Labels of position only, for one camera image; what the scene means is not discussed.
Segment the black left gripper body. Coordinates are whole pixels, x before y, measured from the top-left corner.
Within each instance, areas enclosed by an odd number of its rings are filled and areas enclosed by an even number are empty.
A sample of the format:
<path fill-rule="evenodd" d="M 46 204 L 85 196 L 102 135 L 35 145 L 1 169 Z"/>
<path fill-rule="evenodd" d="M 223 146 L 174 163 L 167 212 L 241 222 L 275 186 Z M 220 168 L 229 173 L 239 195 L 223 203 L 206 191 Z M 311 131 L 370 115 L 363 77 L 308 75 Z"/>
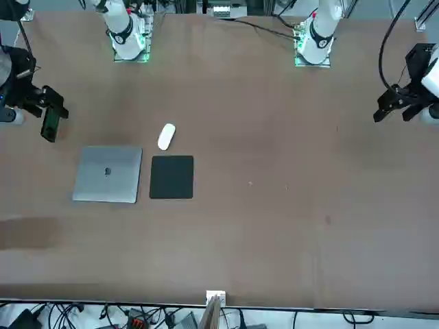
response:
<path fill-rule="evenodd" d="M 410 82 L 406 86 L 410 96 L 422 99 L 426 95 L 421 80 L 429 66 L 429 61 L 434 50 L 433 43 L 417 43 L 405 56 Z"/>

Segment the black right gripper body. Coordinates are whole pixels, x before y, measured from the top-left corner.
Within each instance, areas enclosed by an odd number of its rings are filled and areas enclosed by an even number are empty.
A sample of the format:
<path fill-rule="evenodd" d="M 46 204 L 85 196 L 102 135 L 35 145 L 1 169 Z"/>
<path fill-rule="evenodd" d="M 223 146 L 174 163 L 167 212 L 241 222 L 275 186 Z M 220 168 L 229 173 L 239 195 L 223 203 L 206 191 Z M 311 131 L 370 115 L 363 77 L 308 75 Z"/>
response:
<path fill-rule="evenodd" d="M 12 60 L 12 86 L 10 99 L 13 103 L 22 102 L 26 97 L 32 96 L 37 87 L 32 84 L 36 60 L 31 57 L 28 50 L 11 47 Z"/>

